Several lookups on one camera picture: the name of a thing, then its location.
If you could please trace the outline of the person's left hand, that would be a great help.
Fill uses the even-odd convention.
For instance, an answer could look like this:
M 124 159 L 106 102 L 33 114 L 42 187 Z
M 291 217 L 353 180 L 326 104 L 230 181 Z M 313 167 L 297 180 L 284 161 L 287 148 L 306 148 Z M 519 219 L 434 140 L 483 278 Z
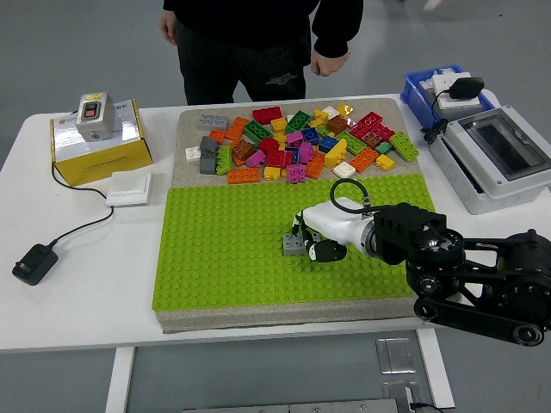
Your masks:
M 338 72 L 344 67 L 349 57 L 350 54 L 348 52 L 337 58 L 328 58 L 313 51 L 311 55 L 311 71 L 316 76 L 329 77 L 331 74 Z

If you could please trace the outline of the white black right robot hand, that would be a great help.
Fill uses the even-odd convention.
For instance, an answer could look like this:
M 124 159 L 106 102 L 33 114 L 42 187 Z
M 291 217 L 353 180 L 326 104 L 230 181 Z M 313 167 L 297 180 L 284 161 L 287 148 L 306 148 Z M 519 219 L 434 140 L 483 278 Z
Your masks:
M 330 200 L 297 213 L 291 233 L 299 231 L 306 252 L 315 262 L 343 260 L 349 244 L 366 256 L 377 257 L 374 218 L 345 212 Z

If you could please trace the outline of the person's right hand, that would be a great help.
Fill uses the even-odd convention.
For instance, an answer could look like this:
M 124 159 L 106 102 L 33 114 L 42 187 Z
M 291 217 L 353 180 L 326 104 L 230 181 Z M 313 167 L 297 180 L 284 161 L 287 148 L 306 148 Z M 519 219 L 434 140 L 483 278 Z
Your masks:
M 169 44 L 176 45 L 177 18 L 173 11 L 163 9 L 159 18 L 158 28 Z

